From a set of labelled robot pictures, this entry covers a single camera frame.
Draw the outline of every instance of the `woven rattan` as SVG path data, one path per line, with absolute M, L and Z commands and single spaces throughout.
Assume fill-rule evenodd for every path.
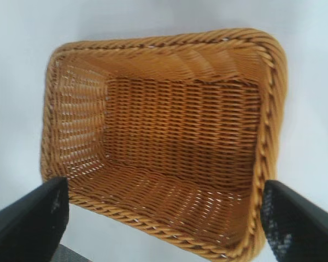
M 254 29 L 66 44 L 46 76 L 43 178 L 211 261 L 249 261 L 285 93 L 283 50 Z

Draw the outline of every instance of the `white surface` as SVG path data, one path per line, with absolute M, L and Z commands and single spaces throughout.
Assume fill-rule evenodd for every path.
M 279 179 L 328 210 L 328 1 L 0 0 L 0 209 L 41 183 L 45 66 L 57 46 L 254 27 L 288 56 Z M 94 262 L 206 261 L 72 206 L 63 244 Z M 266 247 L 255 261 L 275 261 Z

